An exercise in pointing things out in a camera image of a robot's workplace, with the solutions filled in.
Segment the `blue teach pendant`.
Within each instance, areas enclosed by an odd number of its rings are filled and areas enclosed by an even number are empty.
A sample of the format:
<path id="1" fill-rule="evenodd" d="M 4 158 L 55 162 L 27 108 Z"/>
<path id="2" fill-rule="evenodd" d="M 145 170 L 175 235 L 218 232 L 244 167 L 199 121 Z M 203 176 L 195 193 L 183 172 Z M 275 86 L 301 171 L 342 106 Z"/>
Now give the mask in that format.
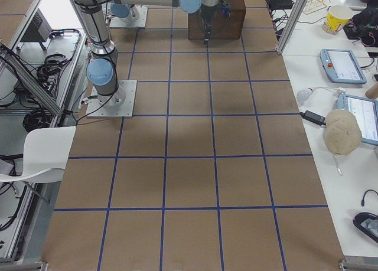
<path id="1" fill-rule="evenodd" d="M 327 77 L 333 83 L 367 83 L 367 79 L 351 50 L 322 49 L 320 59 Z"/>
<path id="2" fill-rule="evenodd" d="M 377 145 L 377 100 L 341 94 L 337 108 L 348 110 L 356 117 L 362 142 Z"/>

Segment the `aluminium frame post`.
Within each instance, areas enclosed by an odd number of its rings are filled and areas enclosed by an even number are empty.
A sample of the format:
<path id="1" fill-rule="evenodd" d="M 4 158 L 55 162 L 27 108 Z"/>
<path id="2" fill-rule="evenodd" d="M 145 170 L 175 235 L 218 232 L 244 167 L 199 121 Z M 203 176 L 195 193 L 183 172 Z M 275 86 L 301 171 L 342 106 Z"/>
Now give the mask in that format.
<path id="1" fill-rule="evenodd" d="M 282 54 L 289 39 L 294 31 L 294 28 L 302 14 L 304 7 L 306 6 L 307 0 L 296 0 L 292 8 L 289 19 L 286 23 L 286 26 L 283 29 L 278 44 L 276 46 L 276 51 L 278 54 Z"/>

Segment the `beige cap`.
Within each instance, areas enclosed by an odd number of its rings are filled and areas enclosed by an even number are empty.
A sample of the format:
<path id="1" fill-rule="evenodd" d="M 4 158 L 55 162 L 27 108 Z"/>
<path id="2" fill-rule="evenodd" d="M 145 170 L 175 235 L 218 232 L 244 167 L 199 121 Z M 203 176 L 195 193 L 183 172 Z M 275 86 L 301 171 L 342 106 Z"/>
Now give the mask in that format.
<path id="1" fill-rule="evenodd" d="M 323 139 L 332 154 L 348 155 L 360 145 L 361 130 L 356 117 L 348 110 L 332 110 L 326 116 L 325 124 Z"/>

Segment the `lower blue teach pendant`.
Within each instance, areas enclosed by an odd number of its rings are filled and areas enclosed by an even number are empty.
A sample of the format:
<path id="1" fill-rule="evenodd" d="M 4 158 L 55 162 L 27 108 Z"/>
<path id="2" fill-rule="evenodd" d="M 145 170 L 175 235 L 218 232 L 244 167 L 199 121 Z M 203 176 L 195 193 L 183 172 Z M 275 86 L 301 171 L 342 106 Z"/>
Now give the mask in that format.
<path id="1" fill-rule="evenodd" d="M 348 110 L 356 117 L 362 142 L 377 145 L 377 100 L 341 94 L 337 108 Z"/>

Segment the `dark wooden drawer cabinet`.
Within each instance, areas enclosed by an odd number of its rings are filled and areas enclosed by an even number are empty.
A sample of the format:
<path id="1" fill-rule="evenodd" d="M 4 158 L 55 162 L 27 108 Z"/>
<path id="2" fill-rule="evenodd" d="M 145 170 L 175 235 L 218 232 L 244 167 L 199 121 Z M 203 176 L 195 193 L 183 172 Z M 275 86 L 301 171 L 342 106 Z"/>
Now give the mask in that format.
<path id="1" fill-rule="evenodd" d="M 225 0 L 232 7 L 230 24 L 228 24 L 224 31 L 219 35 L 220 40 L 238 40 L 241 36 L 241 31 L 246 15 L 246 5 L 244 0 Z"/>

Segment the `upper blue teach pendant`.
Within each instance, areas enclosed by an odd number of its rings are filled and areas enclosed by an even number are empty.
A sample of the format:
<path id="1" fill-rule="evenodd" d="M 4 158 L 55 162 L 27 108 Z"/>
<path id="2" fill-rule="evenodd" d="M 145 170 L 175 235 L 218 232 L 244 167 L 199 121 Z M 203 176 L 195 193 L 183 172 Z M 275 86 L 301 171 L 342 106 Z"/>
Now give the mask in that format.
<path id="1" fill-rule="evenodd" d="M 367 79 L 351 50 L 322 49 L 320 59 L 327 77 L 333 83 L 367 83 Z"/>

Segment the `black case with glasses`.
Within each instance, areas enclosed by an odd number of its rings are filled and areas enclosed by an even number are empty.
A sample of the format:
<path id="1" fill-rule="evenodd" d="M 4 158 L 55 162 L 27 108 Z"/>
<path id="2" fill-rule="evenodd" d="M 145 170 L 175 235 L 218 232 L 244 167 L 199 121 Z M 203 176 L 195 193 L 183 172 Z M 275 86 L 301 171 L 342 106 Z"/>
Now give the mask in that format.
<path id="1" fill-rule="evenodd" d="M 353 224 L 375 243 L 378 242 L 377 215 L 367 212 L 358 213 L 353 219 Z"/>

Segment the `grey control box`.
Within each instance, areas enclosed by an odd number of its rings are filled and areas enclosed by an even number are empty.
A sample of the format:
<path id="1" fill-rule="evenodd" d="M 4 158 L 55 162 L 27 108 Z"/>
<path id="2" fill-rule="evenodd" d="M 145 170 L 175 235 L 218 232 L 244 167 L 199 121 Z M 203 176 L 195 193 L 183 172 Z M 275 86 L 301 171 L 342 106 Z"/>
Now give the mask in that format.
<path id="1" fill-rule="evenodd" d="M 21 38 L 22 43 L 39 43 L 42 50 L 46 50 L 46 43 L 50 37 L 52 28 L 47 22 L 45 16 L 37 9 L 31 22 L 29 23 L 24 35 Z"/>

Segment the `white plastic chair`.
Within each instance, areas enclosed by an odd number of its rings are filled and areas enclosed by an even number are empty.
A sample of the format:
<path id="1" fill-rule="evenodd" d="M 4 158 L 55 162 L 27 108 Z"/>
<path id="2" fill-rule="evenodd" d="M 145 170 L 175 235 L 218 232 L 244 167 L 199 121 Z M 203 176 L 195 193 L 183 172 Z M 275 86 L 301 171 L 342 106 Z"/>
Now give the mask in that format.
<path id="1" fill-rule="evenodd" d="M 52 183 L 63 179 L 75 126 L 42 128 L 28 133 L 24 142 L 23 172 L 20 176 L 1 175 L 1 182 Z"/>

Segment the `black power adapter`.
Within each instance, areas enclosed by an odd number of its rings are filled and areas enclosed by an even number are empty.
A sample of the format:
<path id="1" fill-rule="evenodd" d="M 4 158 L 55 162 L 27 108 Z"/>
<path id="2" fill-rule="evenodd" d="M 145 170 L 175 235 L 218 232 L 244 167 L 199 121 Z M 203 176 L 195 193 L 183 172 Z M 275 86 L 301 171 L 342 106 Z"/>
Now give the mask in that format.
<path id="1" fill-rule="evenodd" d="M 318 126 L 325 126 L 326 125 L 325 117 L 318 115 L 314 112 L 311 112 L 309 110 L 306 110 L 304 112 L 300 112 L 300 115 L 304 120 L 307 120 L 307 121 L 314 123 Z"/>

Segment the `yellow popcorn bucket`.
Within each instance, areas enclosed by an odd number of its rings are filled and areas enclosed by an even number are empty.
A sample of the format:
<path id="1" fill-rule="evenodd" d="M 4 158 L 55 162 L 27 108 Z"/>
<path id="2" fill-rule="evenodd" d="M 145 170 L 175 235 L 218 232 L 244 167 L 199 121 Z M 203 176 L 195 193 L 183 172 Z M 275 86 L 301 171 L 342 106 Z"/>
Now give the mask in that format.
<path id="1" fill-rule="evenodd" d="M 343 5 L 331 6 L 328 9 L 322 30 L 327 34 L 336 35 L 350 22 L 352 17 L 353 11 L 349 7 Z"/>

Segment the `white light bulb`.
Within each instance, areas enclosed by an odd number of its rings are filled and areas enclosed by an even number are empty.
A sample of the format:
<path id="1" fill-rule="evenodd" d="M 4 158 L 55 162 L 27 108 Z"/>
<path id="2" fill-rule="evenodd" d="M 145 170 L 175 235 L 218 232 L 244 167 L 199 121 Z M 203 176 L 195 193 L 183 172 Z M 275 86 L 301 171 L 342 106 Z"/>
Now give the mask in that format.
<path id="1" fill-rule="evenodd" d="M 300 90 L 297 94 L 296 94 L 296 100 L 299 104 L 303 104 L 305 103 L 309 97 L 313 94 L 314 90 L 312 88 L 307 88 L 307 89 L 303 89 L 303 90 Z"/>

